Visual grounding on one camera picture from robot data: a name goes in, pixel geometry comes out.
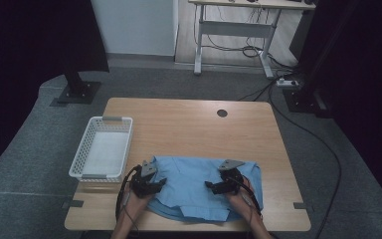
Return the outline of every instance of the table top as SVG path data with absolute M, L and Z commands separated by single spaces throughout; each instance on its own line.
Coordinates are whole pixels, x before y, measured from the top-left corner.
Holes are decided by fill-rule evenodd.
M 219 117 L 218 110 L 228 114 Z M 264 222 L 271 231 L 307 231 L 310 222 L 272 108 L 267 103 L 161 99 L 110 99 L 105 116 L 133 118 L 125 172 L 153 155 L 255 161 L 262 170 Z M 112 230 L 120 183 L 79 182 L 65 226 L 71 230 Z M 245 231 L 244 221 L 185 223 L 144 211 L 140 231 Z
M 293 9 L 293 10 L 314 10 L 315 4 L 307 5 L 302 2 L 294 2 L 288 0 L 259 0 L 258 2 L 249 2 L 247 0 L 188 0 L 189 3 L 198 5 L 216 5 L 230 7 L 252 7 L 252 8 L 277 8 L 277 9 Z

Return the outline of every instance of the desk leg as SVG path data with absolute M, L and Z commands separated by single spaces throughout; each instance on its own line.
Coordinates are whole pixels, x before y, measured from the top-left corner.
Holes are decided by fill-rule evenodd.
M 275 19 L 272 23 L 271 30 L 269 32 L 269 37 L 266 39 L 267 41 L 265 43 L 265 48 L 259 52 L 260 60 L 262 61 L 262 65 L 263 65 L 263 68 L 265 69 L 266 77 L 268 79 L 272 79 L 274 77 L 272 73 L 272 69 L 269 64 L 268 53 L 269 53 L 270 45 L 272 44 L 273 36 L 275 35 L 276 27 L 278 26 L 278 20 L 279 20 L 279 17 L 281 16 L 281 12 L 282 12 L 282 9 L 278 9 L 278 13 L 275 16 Z
M 201 41 L 203 37 L 203 16 L 204 16 L 204 5 L 200 6 L 200 20 L 198 21 L 198 40 L 197 48 L 195 49 L 195 62 L 194 62 L 194 75 L 201 75 Z

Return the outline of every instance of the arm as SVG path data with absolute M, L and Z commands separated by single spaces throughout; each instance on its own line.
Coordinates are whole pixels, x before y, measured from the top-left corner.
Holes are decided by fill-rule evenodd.
M 246 185 L 250 185 L 250 188 L 253 190 L 250 182 L 247 179 L 244 179 L 244 183 Z M 272 238 L 268 230 L 266 229 L 265 224 L 263 223 L 263 217 L 259 216 L 259 214 L 257 213 L 257 209 L 254 207 L 254 205 L 249 205 L 247 203 L 247 201 L 250 202 L 251 200 L 249 200 L 250 196 L 245 189 L 241 188 L 240 192 L 237 195 L 234 195 L 232 193 L 226 193 L 225 196 L 228 198 L 235 211 L 239 213 L 244 218 L 244 220 L 250 225 L 254 238 Z
M 128 236 L 129 231 L 134 225 L 136 219 L 142 213 L 142 211 L 147 207 L 148 202 L 153 197 L 153 195 L 147 195 L 143 198 L 139 198 L 135 193 L 129 189 L 127 186 L 124 191 L 124 197 L 127 198 L 127 203 L 119 213 L 119 218 L 117 219 L 116 226 L 113 229 L 110 239 L 124 239 Z

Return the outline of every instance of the electrical outlet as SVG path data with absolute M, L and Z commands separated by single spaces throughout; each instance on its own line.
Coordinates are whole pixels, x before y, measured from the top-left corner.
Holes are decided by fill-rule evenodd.
M 278 86 L 279 88 L 295 88 L 298 86 L 298 82 L 279 79 L 278 81 L 276 81 L 276 86 Z

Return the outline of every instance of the forearm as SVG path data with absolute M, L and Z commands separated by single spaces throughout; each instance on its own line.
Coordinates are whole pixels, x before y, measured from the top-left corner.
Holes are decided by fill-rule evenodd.
M 128 236 L 129 230 L 132 228 L 132 221 L 128 218 L 125 211 L 119 215 L 116 226 L 113 229 L 110 239 L 124 239 Z
M 256 239 L 271 239 L 269 231 L 266 229 L 263 219 L 258 214 L 253 214 L 253 219 L 251 221 L 251 231 Z
M 111 239 L 124 239 L 128 236 L 137 218 L 145 209 L 148 200 L 145 203 L 142 202 L 143 201 L 139 201 L 137 203 L 136 196 L 133 195 L 133 199 L 126 203 L 126 206 L 122 208 L 119 213 L 119 218 L 110 237 Z
M 263 217 L 261 217 L 256 208 L 247 207 L 246 210 L 242 211 L 242 216 L 244 220 L 249 224 L 251 231 L 253 232 L 253 236 L 256 239 L 271 239 L 271 235 L 269 231 L 266 229 L 265 224 L 263 223 Z

